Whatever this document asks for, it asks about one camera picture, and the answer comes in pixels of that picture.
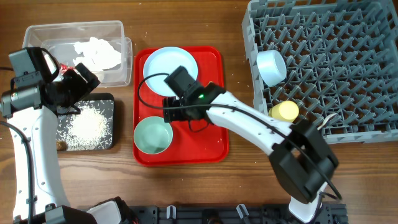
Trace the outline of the grey dishwasher rack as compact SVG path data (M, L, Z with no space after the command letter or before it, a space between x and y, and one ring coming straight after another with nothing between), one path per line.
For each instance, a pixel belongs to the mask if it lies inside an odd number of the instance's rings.
M260 112L286 100L326 142L397 139L397 13L392 1L251 1L242 21ZM287 78L267 86L257 55L276 50Z

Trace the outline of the white napkin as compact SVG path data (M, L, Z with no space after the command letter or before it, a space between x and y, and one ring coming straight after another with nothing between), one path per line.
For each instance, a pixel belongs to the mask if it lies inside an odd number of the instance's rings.
M74 49L79 57L73 59L73 63L82 63L91 72L102 72L121 64L121 52L104 39L90 37L88 42L75 42Z

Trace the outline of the light blue bowl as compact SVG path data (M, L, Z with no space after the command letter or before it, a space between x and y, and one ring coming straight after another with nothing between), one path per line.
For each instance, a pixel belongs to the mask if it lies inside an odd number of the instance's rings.
M266 50L257 55L257 67L267 86L276 86L287 78L284 58L276 50Z

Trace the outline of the yellow cup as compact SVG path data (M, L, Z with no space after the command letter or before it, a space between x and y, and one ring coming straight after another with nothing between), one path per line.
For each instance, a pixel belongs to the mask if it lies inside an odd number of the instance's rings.
M283 101L269 110L269 116L292 123L299 115L299 107L293 101Z

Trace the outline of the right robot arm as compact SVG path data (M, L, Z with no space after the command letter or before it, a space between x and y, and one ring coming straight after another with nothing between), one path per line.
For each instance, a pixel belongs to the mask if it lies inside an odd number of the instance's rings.
M300 222L315 219L326 187L341 198L331 183L338 159L311 122L271 118L215 83L203 86L183 66L164 81L175 93L163 100L165 121L204 119L253 143L268 156L279 184L291 196L289 212Z

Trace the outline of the red snack wrapper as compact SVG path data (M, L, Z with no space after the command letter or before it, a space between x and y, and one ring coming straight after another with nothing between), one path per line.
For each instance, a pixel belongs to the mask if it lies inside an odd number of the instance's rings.
M64 76L65 72L67 72L68 70L74 70L74 69L75 69L75 67L71 67L71 66L68 66L68 65L65 65L65 64L61 63L60 64L59 74L61 76Z

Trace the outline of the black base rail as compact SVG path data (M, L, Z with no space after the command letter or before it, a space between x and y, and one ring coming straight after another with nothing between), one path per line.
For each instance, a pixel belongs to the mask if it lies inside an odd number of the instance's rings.
M150 224L202 224L216 218L221 223L303 223L288 204L265 204L259 207L238 205L234 207L157 207L132 206L139 223ZM348 224L345 204L323 203L309 223Z

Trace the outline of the green bowl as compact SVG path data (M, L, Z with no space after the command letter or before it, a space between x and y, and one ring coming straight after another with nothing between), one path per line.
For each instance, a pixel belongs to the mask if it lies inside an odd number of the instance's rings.
M134 144L148 155L164 152L171 145L173 137L172 126L158 116L144 118L134 129Z

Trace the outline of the brown food lump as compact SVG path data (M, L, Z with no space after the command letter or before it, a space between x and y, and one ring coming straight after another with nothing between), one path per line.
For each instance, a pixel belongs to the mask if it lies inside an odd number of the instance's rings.
M65 141L56 141L57 151L66 151L68 146Z

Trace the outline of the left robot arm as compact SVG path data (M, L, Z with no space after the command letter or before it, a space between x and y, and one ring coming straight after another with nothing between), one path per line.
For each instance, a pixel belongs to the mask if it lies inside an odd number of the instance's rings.
M16 163L14 223L122 223L117 200L87 211L71 208L60 178L56 146L58 116L89 95L100 81L82 63L57 81L60 67L41 47L9 54L15 77L1 95L2 125L9 128Z

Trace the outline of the clear plastic bin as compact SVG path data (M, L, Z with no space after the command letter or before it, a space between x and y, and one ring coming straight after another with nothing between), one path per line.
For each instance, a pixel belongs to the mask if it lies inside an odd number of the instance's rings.
M61 24L35 25L27 28L23 47L42 47L47 49L59 63L75 67L73 59L79 57L75 52L75 42L88 42L90 37L108 41L115 50L121 52L121 64L94 73L100 87L128 86L132 72L132 41L125 36L121 21L72 22Z

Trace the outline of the large light blue plate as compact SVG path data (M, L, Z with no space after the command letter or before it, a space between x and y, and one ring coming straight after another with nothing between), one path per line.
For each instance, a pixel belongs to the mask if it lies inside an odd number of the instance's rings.
M149 55L144 64L143 76L157 73L171 74L176 68L183 66L188 74L196 80L198 77L198 65L193 56L179 47L164 47ZM166 76L159 75L146 80L147 86L161 96L175 96L174 92L164 82Z

